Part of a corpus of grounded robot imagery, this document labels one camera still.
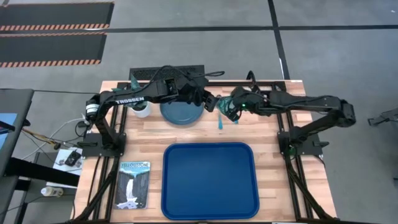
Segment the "blue plastic tray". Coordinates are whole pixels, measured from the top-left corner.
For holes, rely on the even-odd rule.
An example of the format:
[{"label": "blue plastic tray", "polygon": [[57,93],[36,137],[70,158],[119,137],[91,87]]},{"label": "blue plastic tray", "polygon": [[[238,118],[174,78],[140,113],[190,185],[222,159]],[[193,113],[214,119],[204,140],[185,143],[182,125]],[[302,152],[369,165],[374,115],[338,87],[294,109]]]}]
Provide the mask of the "blue plastic tray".
[{"label": "blue plastic tray", "polygon": [[171,220],[251,218],[259,210],[245,143],[173,144],[164,153],[162,211]]}]

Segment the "book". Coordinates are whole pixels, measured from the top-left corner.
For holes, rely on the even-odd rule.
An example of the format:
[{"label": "book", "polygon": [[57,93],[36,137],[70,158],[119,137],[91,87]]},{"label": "book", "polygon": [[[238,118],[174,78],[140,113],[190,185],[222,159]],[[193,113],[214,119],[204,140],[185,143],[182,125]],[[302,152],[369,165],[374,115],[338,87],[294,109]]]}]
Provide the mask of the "book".
[{"label": "book", "polygon": [[121,162],[114,200],[115,209],[146,208],[150,162]]}]

